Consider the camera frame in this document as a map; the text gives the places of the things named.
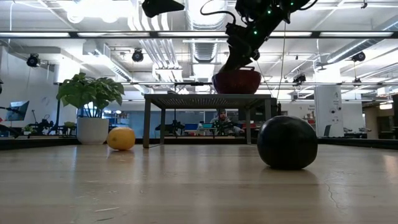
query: table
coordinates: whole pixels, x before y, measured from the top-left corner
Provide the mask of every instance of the table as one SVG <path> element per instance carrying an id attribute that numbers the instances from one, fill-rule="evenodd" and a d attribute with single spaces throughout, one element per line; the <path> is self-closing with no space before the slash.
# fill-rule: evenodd
<path id="1" fill-rule="evenodd" d="M 246 109 L 246 127 L 250 127 L 250 109 L 265 105 L 264 121 L 276 114 L 276 99 L 270 95 L 178 95 L 178 94 L 145 94 L 144 110 L 144 148 L 149 148 L 150 106 L 156 105 L 161 109 L 160 114 L 160 143 L 164 144 L 166 109 Z M 246 131 L 247 143 L 251 143 L 251 132 Z"/>

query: wooden floor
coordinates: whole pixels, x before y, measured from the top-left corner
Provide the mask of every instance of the wooden floor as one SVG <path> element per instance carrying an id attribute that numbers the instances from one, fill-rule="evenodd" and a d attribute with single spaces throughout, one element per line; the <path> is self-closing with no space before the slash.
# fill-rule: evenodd
<path id="1" fill-rule="evenodd" d="M 0 223 L 398 223 L 398 151 L 320 146 L 301 171 L 254 146 L 0 151 Z"/>

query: potted plant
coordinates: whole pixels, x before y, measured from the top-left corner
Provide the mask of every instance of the potted plant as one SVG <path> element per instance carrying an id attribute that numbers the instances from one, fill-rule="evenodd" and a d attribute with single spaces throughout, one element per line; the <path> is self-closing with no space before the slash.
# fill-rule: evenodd
<path id="1" fill-rule="evenodd" d="M 63 106 L 72 105 L 84 110 L 87 117 L 77 120 L 77 139 L 82 144 L 103 144 L 108 135 L 109 120 L 102 119 L 102 113 L 110 102 L 122 105 L 124 88 L 111 78 L 91 78 L 85 73 L 76 74 L 65 80 L 58 89 L 57 99 Z M 89 109 L 92 103 L 95 109 Z"/>
<path id="2" fill-rule="evenodd" d="M 27 125 L 24 127 L 24 135 L 26 135 L 26 136 L 30 135 L 32 133 L 32 131 L 33 131 L 33 128 L 31 126 Z"/>

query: green leaves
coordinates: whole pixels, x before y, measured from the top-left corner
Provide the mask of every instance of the green leaves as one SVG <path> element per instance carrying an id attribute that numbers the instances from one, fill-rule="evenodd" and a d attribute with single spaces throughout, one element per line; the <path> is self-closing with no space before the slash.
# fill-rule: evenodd
<path id="1" fill-rule="evenodd" d="M 62 100 L 63 106 L 72 105 L 80 109 L 92 102 L 97 109 L 103 110 L 113 101 L 122 105 L 121 95 L 124 95 L 121 83 L 116 83 L 111 78 L 95 79 L 79 73 L 60 85 L 57 99 Z"/>

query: ceiling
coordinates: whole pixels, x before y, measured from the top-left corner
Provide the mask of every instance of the ceiling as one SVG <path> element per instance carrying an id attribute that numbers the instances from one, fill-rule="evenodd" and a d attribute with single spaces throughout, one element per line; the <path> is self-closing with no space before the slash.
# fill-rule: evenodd
<path id="1" fill-rule="evenodd" d="M 86 10 L 84 19 L 79 23 L 72 23 L 68 20 L 68 11 L 73 1 L 1 1 L 0 2 L 0 30 L 23 30 L 23 31 L 61 31 L 61 30 L 79 30 L 79 31 L 111 31 L 111 30 L 131 30 L 128 20 L 132 16 L 131 0 L 96 0 L 97 5 L 110 4 L 104 9 Z M 372 0 L 368 1 L 368 7 L 361 9 L 363 0 L 319 0 L 316 5 L 307 11 L 297 11 L 291 15 L 291 24 L 286 25 L 286 30 L 374 30 L 379 24 L 396 16 L 398 10 L 398 0 Z M 228 1 L 228 10 L 236 16 L 234 10 L 234 1 Z M 114 23 L 104 22 L 101 16 L 104 14 L 117 15 Z M 167 22 L 170 30 L 189 30 L 189 25 L 184 11 L 171 12 L 167 14 Z M 231 22 L 230 16 L 226 16 L 224 24 Z M 279 24 L 276 30 L 284 30 L 284 22 Z M 268 82 L 279 82 L 281 75 L 291 81 L 297 73 L 289 74 L 294 68 L 316 55 L 327 55 L 344 47 L 346 44 L 354 41 L 353 39 L 270 39 L 259 49 L 261 57 L 257 62 L 250 64 L 258 72 L 263 73 Z M 86 68 L 94 71 L 97 76 L 112 76 L 114 73 L 104 65 L 92 63 L 88 60 L 90 57 L 84 51 L 86 40 L 48 40 L 48 39 L 13 39 L 11 47 L 17 52 L 23 53 L 26 47 L 58 47 L 70 53 L 78 61 L 84 63 Z M 100 39 L 96 41 L 97 46 L 106 44 L 111 49 L 110 56 L 122 68 L 127 71 L 134 81 L 150 81 L 152 76 L 153 61 L 144 50 L 144 60 L 142 62 L 133 62 L 131 57 L 135 48 L 143 48 L 141 42 L 137 39 Z M 192 69 L 192 53 L 190 44 L 183 43 L 181 39 L 173 39 L 172 44 L 182 69 L 182 78 L 185 81 L 192 81 L 196 77 Z M 341 81 L 351 82 L 355 73 L 357 76 L 369 72 L 377 71 L 388 65 L 397 63 L 398 58 L 398 40 L 389 39 L 365 49 L 366 60 L 357 62 L 356 69 L 353 69 L 353 62 L 342 61 L 330 67 L 338 67 L 341 73 Z M 228 45 L 220 43 L 217 51 L 217 57 L 213 61 L 216 73 L 226 61 Z M 307 81 L 312 80 L 313 69 L 305 71 Z M 380 73 L 366 82 L 380 82 L 387 77 L 398 75 L 396 70 Z M 128 90 L 136 90 L 134 87 L 128 87 Z M 356 93 L 367 93 L 374 91 L 376 87 L 369 86 Z M 167 90 L 166 87 L 155 88 L 155 91 Z M 188 91 L 195 91 L 194 88 L 187 87 Z"/>

